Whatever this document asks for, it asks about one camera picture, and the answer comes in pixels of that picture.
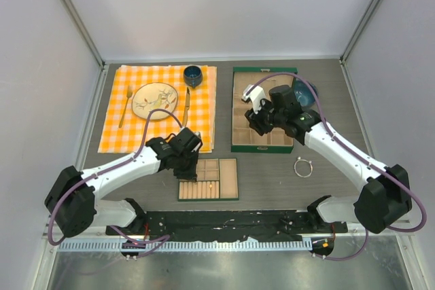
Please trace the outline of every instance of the gray table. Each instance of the gray table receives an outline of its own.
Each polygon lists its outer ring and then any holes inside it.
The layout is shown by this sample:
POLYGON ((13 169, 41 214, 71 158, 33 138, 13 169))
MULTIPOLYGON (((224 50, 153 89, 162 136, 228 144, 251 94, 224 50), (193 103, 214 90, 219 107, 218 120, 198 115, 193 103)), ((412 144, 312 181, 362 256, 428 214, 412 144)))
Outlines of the gray table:
MULTIPOLYGON (((134 198, 145 210, 232 210, 232 209, 305 209, 323 195, 348 196, 356 194, 354 186, 325 158, 295 144, 291 154, 231 153, 232 68, 296 67, 298 73, 314 83, 328 121, 355 146, 366 151, 360 126, 353 109, 338 60, 268 60, 192 62, 217 67, 216 132, 213 153, 201 158, 237 158, 240 200, 228 202, 178 202, 178 185, 171 171, 147 176, 117 189, 109 200, 134 198), (297 177, 293 163, 298 156, 313 161, 311 177, 297 177)), ((185 65, 168 62, 156 65, 185 65)), ((119 154, 97 153, 111 86, 119 65, 111 65, 104 86, 85 167, 90 168, 119 158, 119 154)))

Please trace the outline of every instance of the wall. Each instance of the wall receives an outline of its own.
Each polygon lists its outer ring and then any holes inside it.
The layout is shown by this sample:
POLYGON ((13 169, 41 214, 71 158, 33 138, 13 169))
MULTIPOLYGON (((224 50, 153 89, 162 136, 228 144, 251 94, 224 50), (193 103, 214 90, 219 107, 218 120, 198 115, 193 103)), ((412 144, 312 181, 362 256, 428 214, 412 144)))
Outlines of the wall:
POLYGON ((0 288, 27 290, 98 68, 59 0, 0 0, 0 13, 0 288))
MULTIPOLYGON (((431 274, 435 264, 434 22, 434 0, 383 0, 348 62, 378 157, 408 170, 411 189, 427 208, 428 224, 417 239, 431 274)), ((417 223, 418 209, 411 216, 417 223)))
POLYGON ((106 60, 336 56, 370 0, 73 0, 106 60))

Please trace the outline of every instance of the plate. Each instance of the plate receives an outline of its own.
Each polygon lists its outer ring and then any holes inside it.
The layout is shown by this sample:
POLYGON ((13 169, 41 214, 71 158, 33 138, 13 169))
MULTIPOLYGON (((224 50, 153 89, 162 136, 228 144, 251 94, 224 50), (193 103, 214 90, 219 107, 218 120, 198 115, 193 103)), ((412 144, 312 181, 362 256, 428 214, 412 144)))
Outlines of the plate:
MULTIPOLYGON (((173 112, 177 106, 178 93, 174 87, 165 83, 150 83, 142 86, 133 97, 133 113, 140 118, 147 119, 148 114, 154 109, 165 109, 173 112)), ((157 111, 150 120, 161 120, 169 114, 157 111)))

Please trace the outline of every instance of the yellow checkered cloth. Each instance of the yellow checkered cloth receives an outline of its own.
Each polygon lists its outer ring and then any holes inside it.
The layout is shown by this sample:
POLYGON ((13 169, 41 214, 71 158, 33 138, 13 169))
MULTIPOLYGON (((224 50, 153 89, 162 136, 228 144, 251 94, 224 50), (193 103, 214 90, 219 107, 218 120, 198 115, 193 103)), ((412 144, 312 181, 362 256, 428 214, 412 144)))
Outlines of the yellow checkered cloth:
MULTIPOLYGON (((187 85, 183 79, 185 68, 186 66, 121 66, 115 74, 98 152, 130 153, 140 146, 146 120, 133 113, 131 103, 136 91, 146 84, 161 82, 176 89, 178 104, 173 113, 182 121, 187 91, 187 85), (127 101, 128 86, 133 87, 133 96, 128 100, 124 124, 118 128, 127 101)), ((203 71, 203 82, 194 90, 190 89, 187 127, 194 132, 201 133, 204 143, 201 152, 207 153, 213 149, 216 68, 201 66, 201 70, 203 71)), ((179 125, 172 117, 152 120, 148 126, 146 139, 165 138, 172 132, 179 132, 179 125)))

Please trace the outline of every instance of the metal ring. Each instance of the metal ring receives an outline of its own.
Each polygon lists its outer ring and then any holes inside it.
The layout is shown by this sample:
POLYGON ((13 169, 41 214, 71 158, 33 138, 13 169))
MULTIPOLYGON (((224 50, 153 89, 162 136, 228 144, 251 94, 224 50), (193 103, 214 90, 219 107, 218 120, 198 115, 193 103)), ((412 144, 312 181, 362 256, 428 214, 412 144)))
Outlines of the metal ring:
POLYGON ((308 161, 308 160, 302 159, 300 156, 298 157, 298 159, 297 159, 296 162, 294 163, 293 169, 294 169, 294 173, 296 173, 296 174, 297 174, 299 177, 301 177, 301 178, 308 178, 308 177, 310 177, 311 174, 313 173, 313 165, 312 165, 311 161, 308 161), (296 166, 297 166, 298 163, 301 162, 301 161, 302 161, 302 162, 306 162, 306 163, 308 163, 308 164, 310 165, 311 171, 310 171, 310 173, 307 174, 306 176, 301 175, 301 174, 298 173, 298 171, 296 170, 296 166))

